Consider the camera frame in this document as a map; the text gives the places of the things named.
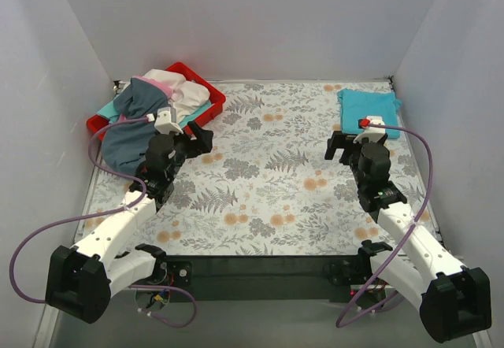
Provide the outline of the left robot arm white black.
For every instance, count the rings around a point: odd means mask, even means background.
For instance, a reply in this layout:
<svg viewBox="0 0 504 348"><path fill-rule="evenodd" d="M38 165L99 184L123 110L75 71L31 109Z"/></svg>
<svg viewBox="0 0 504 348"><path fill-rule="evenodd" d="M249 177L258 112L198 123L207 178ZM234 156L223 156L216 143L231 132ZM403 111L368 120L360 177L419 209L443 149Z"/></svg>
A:
<svg viewBox="0 0 504 348"><path fill-rule="evenodd" d="M115 294L132 284L169 283L164 250L148 244L127 254L121 249L168 201L185 160L213 149L212 131L194 121L189 128L189 135L169 132L151 138L121 210L74 246L59 246L52 253L45 296L48 305L91 324L102 316Z"/></svg>

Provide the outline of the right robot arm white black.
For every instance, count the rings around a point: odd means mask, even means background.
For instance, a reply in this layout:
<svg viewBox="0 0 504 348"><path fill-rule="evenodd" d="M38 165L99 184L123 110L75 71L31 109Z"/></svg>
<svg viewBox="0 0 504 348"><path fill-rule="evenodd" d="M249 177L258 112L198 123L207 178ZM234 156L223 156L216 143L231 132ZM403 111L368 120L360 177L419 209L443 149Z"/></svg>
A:
<svg viewBox="0 0 504 348"><path fill-rule="evenodd" d="M468 268L432 235L415 222L406 196L390 180L387 134L370 128L360 135L334 131L325 159L337 150L350 167L361 207L396 241L364 242L356 266L366 283L380 279L394 288L419 312L427 333L439 343L450 341L492 325L491 288L481 268Z"/></svg>

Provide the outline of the dark blue t-shirt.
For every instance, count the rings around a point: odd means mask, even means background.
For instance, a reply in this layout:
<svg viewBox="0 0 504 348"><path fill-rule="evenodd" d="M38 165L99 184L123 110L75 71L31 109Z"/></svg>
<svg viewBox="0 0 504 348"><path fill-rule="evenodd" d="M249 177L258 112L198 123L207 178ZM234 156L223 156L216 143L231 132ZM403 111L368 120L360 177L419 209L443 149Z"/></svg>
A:
<svg viewBox="0 0 504 348"><path fill-rule="evenodd" d="M167 107L169 101L157 87L133 78L118 96L124 102L122 113L130 122L115 125L105 133L102 156L114 172L133 176L144 160L149 140L156 135L152 123L137 120Z"/></svg>

